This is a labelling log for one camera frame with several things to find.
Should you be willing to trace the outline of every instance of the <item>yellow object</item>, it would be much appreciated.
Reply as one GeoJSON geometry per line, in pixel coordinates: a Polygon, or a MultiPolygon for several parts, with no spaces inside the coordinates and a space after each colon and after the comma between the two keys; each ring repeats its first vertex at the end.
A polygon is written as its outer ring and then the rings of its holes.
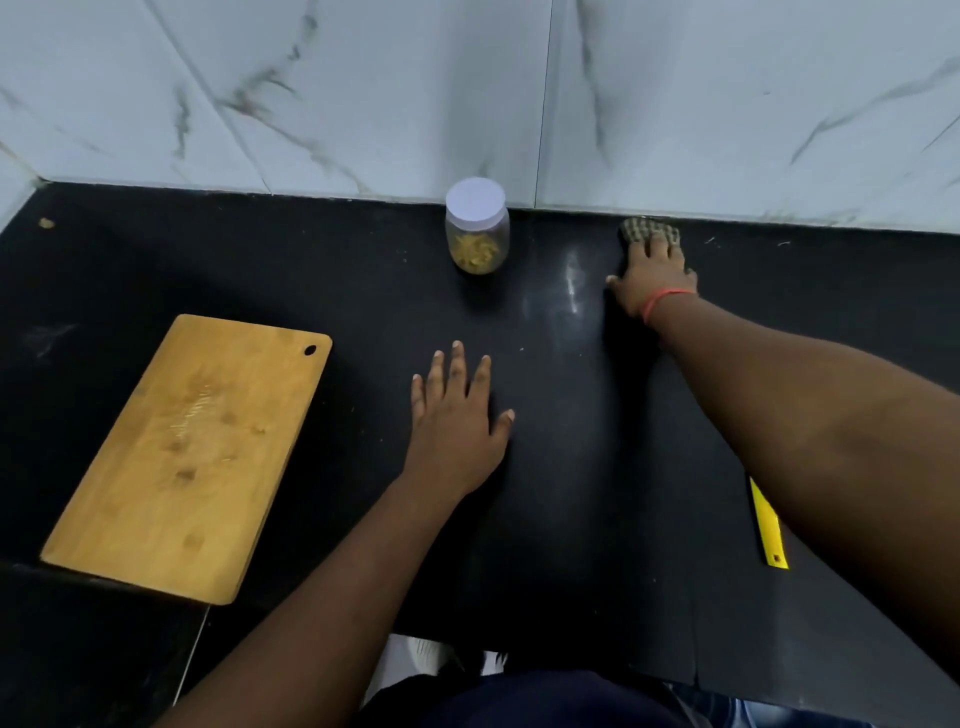
{"type": "Polygon", "coordinates": [[[789,569],[790,567],[786,563],[786,553],[783,551],[780,519],[767,499],[763,497],[763,493],[757,488],[753,478],[750,478],[750,490],[754,494],[756,524],[760,529],[760,540],[763,542],[763,552],[766,554],[767,564],[777,569],[789,569]]]}
{"type": "Polygon", "coordinates": [[[178,316],[40,559],[231,602],[331,346],[309,331],[178,316]]]}
{"type": "Polygon", "coordinates": [[[489,273],[499,246],[492,237],[484,232],[464,232],[454,237],[456,241],[450,251],[453,262],[468,273],[489,273]]]}

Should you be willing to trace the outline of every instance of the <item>plastic jar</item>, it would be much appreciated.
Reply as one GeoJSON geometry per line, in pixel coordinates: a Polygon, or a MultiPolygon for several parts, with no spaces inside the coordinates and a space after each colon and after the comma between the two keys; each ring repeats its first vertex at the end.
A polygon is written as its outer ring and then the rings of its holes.
{"type": "Polygon", "coordinates": [[[450,187],[445,226],[450,256],[467,273],[491,273],[510,252],[507,196],[493,180],[470,177],[450,187]]]}

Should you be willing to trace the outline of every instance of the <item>left hand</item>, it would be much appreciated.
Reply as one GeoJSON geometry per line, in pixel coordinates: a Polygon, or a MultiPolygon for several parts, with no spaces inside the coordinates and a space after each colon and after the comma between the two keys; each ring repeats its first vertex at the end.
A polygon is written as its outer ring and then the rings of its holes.
{"type": "Polygon", "coordinates": [[[464,345],[455,341],[446,382],[443,352],[434,353],[425,383],[414,375],[410,393],[414,426],[404,476],[458,500],[490,477],[503,460],[515,417],[508,409],[491,431],[490,369],[490,357],[484,356],[468,386],[464,345]]]}

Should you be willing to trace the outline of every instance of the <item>white marble tile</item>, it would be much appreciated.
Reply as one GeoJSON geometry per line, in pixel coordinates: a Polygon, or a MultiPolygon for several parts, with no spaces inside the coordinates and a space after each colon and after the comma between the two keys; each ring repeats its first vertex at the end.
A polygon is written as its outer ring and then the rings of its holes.
{"type": "Polygon", "coordinates": [[[274,192],[534,201],[550,0],[151,0],[274,192]]]}
{"type": "Polygon", "coordinates": [[[34,193],[34,176],[0,144],[0,232],[34,193]]]}
{"type": "Polygon", "coordinates": [[[5,0],[0,141],[49,180],[266,191],[140,2],[5,0]]]}
{"type": "Polygon", "coordinates": [[[960,232],[949,0],[555,0],[538,205],[960,232]]]}

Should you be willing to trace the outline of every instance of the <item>orange bracelet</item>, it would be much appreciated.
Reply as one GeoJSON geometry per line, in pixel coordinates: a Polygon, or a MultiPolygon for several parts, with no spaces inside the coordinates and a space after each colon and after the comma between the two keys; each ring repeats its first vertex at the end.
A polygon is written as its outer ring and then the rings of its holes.
{"type": "Polygon", "coordinates": [[[650,326],[648,319],[650,318],[650,312],[654,309],[654,306],[657,305],[657,301],[674,293],[689,293],[692,296],[697,295],[693,291],[687,290],[686,288],[661,288],[658,291],[654,291],[650,295],[650,298],[647,299],[647,303],[643,305],[643,323],[647,326],[650,326]]]}

